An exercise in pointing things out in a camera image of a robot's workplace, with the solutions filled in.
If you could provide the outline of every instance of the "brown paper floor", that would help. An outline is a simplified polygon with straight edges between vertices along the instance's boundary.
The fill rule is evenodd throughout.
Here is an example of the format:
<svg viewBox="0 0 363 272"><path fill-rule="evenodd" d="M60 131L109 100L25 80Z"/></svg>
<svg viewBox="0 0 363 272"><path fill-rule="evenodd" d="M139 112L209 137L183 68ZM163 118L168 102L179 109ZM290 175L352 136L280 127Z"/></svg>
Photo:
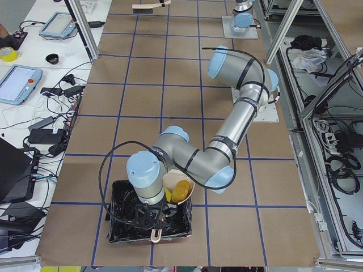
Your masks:
<svg viewBox="0 0 363 272"><path fill-rule="evenodd" d="M151 145L170 125L204 148L233 105L230 88L206 75L213 52L200 48L227 45L265 56L260 32L258 40L223 38L221 16L234 2L175 1L148 16L133 15L132 3L114 1L104 26L37 250L43 265L314 265L319 251L280 109L279 123L248 131L237 177L223 195L196 188L191 237L155 245L107 241L97 182L103 156L127 140ZM126 146L108 161L107 202L138 150Z"/></svg>
<svg viewBox="0 0 363 272"><path fill-rule="evenodd" d="M345 47L351 54L356 54L357 48L362 47L363 35L352 26L363 26L363 2L346 0L340 8L337 8L339 0L322 0L322 3Z"/></svg>

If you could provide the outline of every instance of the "person's arm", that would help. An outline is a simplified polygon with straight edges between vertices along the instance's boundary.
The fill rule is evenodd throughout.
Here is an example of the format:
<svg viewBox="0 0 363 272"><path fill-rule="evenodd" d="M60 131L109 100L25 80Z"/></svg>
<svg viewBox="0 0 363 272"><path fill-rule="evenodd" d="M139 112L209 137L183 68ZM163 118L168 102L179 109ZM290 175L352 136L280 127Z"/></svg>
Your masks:
<svg viewBox="0 0 363 272"><path fill-rule="evenodd" d="M0 38L5 38L8 35L9 33L6 31L5 27L0 24Z"/></svg>

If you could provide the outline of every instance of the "black box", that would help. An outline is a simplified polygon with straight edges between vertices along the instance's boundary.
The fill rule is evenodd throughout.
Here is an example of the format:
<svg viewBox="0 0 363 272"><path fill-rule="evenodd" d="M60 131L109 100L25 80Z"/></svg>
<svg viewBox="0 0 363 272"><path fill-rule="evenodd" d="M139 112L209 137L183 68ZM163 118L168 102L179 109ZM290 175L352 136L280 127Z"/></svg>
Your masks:
<svg viewBox="0 0 363 272"><path fill-rule="evenodd" d="M128 180L112 184L111 213L120 218L134 219L135 205L140 200ZM178 205L174 216L166 218L161 240L189 237L192 234L192 201L187 199ZM150 241L151 230L144 231L111 218L108 240L110 243Z"/></svg>

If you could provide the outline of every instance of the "white mounting plate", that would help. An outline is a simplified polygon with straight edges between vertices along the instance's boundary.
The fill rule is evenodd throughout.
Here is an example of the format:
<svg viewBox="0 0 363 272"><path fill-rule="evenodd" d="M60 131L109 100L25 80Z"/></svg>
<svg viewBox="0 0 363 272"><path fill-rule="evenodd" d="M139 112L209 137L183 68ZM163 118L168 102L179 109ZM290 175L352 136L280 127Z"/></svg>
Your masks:
<svg viewBox="0 0 363 272"><path fill-rule="evenodd" d="M235 103L236 99L239 97L239 90L235 88L231 88L233 103ZM267 104L265 106L265 110L260 112L257 117L254 119L254 122L268 122L268 123L278 123L280 120L278 119L278 114L276 110L276 106L274 103Z"/></svg>
<svg viewBox="0 0 363 272"><path fill-rule="evenodd" d="M258 39L257 30L255 27L250 27L246 32L239 33L234 32L230 24L232 22L232 16L222 16L222 25L223 32L225 34L225 38L233 38L233 39Z"/></svg>

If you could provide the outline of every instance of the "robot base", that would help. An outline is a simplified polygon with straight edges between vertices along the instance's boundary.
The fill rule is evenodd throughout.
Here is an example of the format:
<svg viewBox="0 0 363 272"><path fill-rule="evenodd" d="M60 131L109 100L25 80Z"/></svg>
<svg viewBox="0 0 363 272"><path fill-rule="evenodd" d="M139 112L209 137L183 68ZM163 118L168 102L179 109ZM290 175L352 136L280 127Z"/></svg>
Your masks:
<svg viewBox="0 0 363 272"><path fill-rule="evenodd" d="M232 16L222 16L222 25L223 25L223 32L225 34L225 38L232 38L232 39L258 39L257 30L255 27L250 27L246 32L234 32L230 24L232 22Z"/></svg>

